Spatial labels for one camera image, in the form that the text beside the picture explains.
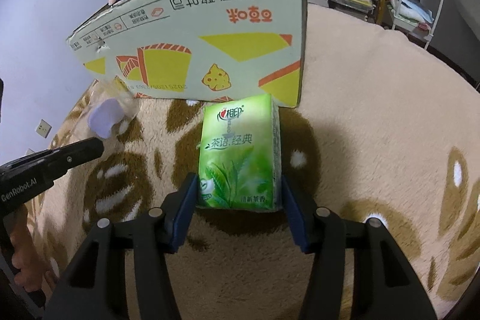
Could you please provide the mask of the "person's left hand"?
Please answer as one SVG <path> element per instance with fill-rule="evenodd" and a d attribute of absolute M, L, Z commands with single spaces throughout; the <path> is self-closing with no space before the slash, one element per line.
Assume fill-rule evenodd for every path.
<path fill-rule="evenodd" d="M 4 218 L 7 234 L 13 245 L 12 265 L 19 270 L 15 275 L 16 284 L 26 292 L 35 292 L 44 282 L 49 288 L 55 288 L 56 275 L 39 256 L 27 226 L 28 209 L 22 205 Z"/>

